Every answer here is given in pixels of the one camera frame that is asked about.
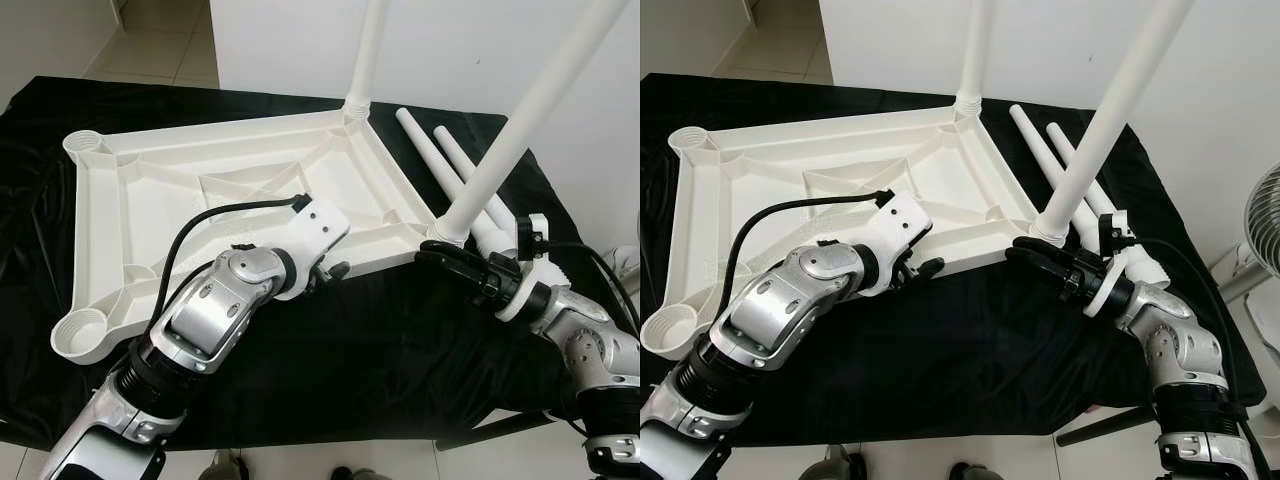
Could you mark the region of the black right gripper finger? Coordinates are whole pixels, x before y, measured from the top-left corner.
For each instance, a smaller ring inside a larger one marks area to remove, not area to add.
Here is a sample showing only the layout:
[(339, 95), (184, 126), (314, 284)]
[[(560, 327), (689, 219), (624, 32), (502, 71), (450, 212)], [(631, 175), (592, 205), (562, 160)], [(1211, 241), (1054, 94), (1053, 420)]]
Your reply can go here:
[(1069, 269), (1074, 266), (1074, 256), (1039, 238), (1016, 238), (1015, 261), (1041, 269)]
[(425, 242), (425, 262), (452, 271), (486, 270), (486, 260), (484, 257), (477, 256), (465, 247), (438, 239), (428, 239)]
[(1073, 256), (1064, 251), (1043, 252), (1032, 248), (1006, 248), (1006, 260), (1029, 268), (1036, 275), (1062, 292), (1076, 289)]
[(442, 275), (447, 276), (449, 280), (458, 282), (463, 288), (472, 292), (479, 292), (486, 284), (486, 270), (485, 271), (452, 271), (444, 268), (433, 266), (425, 262), (425, 252), (417, 252), (417, 261), (422, 262), (426, 268), (439, 271)]

